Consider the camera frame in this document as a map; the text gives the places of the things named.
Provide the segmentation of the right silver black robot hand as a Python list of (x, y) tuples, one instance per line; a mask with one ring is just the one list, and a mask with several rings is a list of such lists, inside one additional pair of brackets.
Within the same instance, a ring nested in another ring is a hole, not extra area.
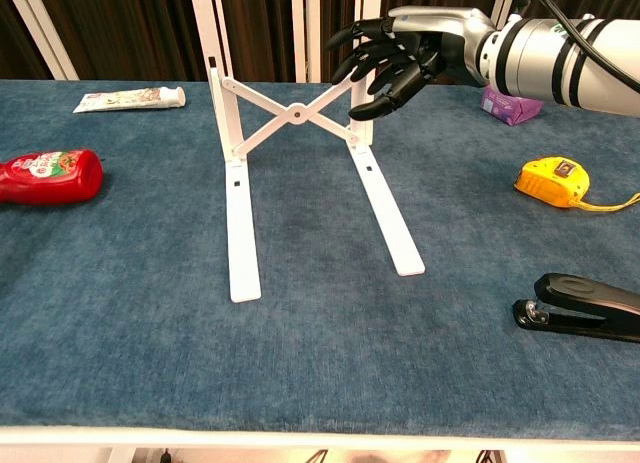
[(345, 78), (358, 82), (377, 73), (367, 88), (374, 99), (349, 111), (356, 121), (398, 110), (440, 75), (484, 87), (489, 77), (480, 70), (481, 50), (495, 30), (477, 8), (397, 7), (384, 17), (357, 20), (329, 38), (325, 44), (329, 51), (356, 45), (335, 70), (331, 83)]

